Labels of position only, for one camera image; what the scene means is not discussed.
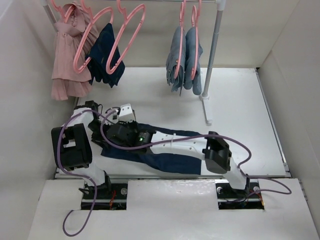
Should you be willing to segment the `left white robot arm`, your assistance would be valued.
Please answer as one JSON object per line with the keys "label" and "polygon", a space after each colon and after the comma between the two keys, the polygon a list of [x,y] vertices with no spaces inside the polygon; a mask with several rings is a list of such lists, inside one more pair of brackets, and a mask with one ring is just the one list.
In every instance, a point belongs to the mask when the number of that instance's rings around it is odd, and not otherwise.
{"label": "left white robot arm", "polygon": [[66,175],[82,178],[89,191],[105,199],[111,195],[112,184],[108,174],[93,161],[87,134],[89,125],[99,120],[98,110],[99,105],[93,100],[76,106],[64,130],[61,126],[52,128],[51,140],[57,168]]}

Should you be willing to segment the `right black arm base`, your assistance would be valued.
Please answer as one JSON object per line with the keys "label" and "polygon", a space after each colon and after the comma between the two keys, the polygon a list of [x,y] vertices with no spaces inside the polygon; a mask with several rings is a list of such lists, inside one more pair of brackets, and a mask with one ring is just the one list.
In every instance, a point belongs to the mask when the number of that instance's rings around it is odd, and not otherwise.
{"label": "right black arm base", "polygon": [[245,190],[233,189],[227,182],[216,184],[219,210],[264,210],[265,205],[258,182],[250,182]]}

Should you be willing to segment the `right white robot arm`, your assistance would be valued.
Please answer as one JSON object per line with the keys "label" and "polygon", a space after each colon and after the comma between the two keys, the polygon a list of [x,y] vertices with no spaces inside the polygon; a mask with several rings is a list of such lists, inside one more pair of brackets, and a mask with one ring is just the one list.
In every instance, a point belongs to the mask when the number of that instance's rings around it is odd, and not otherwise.
{"label": "right white robot arm", "polygon": [[135,121],[103,124],[99,132],[109,158],[146,164],[165,173],[200,175],[202,164],[214,174],[224,176],[232,193],[243,197],[249,192],[249,180],[232,158],[226,137],[210,131],[173,130]]}

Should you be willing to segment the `dark blue denim trousers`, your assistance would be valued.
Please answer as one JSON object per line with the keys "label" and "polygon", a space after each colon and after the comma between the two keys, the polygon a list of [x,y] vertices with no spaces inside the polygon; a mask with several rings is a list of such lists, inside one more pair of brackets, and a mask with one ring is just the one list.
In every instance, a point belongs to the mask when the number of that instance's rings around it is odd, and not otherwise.
{"label": "dark blue denim trousers", "polygon": [[123,151],[113,146],[108,146],[99,133],[97,135],[92,134],[91,141],[102,147],[101,155],[104,157],[146,164],[153,169],[167,173],[201,174],[202,161],[195,157],[171,153],[138,154],[133,151]]}

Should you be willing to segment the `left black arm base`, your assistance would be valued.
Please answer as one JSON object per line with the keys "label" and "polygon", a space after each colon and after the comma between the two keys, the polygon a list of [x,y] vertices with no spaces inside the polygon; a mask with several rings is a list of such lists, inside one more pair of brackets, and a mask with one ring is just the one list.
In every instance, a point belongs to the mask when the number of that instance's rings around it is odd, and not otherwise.
{"label": "left black arm base", "polygon": [[[78,189],[82,193],[81,210],[90,210],[94,200],[95,189],[88,186]],[[111,186],[97,187],[93,210],[122,211],[127,209],[128,184],[111,183]]]}

